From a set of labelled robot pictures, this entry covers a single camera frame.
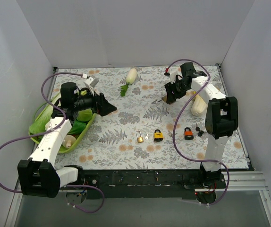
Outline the orange padlock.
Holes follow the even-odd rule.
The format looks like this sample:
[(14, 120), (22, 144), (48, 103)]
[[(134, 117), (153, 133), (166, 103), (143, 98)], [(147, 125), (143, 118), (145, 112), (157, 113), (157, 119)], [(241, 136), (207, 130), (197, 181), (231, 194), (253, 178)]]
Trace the orange padlock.
[(193, 132), (189, 127), (185, 127), (185, 129), (184, 129), (184, 139), (185, 140), (193, 140), (194, 139)]

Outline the black keys of orange padlock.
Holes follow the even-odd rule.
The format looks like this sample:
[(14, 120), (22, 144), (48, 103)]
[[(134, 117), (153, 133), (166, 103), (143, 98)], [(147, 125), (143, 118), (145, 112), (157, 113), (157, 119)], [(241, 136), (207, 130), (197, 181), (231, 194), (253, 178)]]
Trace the black keys of orange padlock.
[(201, 129), (199, 126), (196, 126), (195, 130), (198, 137), (202, 137), (203, 135), (208, 134), (208, 131), (206, 129)]

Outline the yellow padlock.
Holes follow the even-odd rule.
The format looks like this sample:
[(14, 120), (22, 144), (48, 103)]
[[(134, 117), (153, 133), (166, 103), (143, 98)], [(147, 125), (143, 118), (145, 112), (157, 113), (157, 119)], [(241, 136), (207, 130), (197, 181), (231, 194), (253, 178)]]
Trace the yellow padlock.
[(162, 132), (159, 129), (154, 131), (154, 142), (160, 142), (164, 139)]

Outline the small brass padlock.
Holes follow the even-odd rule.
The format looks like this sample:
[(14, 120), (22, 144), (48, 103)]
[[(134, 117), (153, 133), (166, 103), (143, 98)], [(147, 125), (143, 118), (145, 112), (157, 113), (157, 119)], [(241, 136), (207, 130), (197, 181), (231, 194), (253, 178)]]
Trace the small brass padlock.
[(137, 143), (143, 143), (144, 139), (142, 137), (141, 132), (139, 130), (137, 130), (135, 133), (136, 133)]

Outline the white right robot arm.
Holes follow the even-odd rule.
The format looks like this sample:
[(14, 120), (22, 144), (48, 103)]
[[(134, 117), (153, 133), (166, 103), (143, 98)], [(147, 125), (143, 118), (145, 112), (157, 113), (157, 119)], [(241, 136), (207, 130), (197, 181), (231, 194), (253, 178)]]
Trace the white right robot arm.
[(221, 93), (210, 82), (211, 76), (206, 68), (196, 71), (195, 61), (185, 59), (183, 62), (180, 70), (175, 72), (165, 69), (165, 76), (170, 78), (165, 84), (166, 103), (172, 104), (188, 90), (193, 90), (207, 104), (205, 129), (209, 135), (205, 157), (200, 162), (198, 182), (203, 188), (209, 188), (220, 180), (224, 148), (238, 128), (237, 99)]

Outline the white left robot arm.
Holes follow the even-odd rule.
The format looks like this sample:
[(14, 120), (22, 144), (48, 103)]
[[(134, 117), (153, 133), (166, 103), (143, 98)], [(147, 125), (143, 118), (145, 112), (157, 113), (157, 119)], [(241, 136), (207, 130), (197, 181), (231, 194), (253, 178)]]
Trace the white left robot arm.
[(57, 107), (53, 109), (46, 134), (32, 155), (18, 163), (18, 176), (24, 195), (54, 198), (63, 186), (70, 184), (74, 189), (84, 186), (82, 168), (73, 165), (56, 170), (56, 156), (80, 111), (91, 109), (93, 113), (106, 116), (117, 109), (103, 93), (97, 94), (89, 87), (85, 90), (86, 94), (82, 95), (74, 82), (61, 85), (61, 97), (56, 101)]

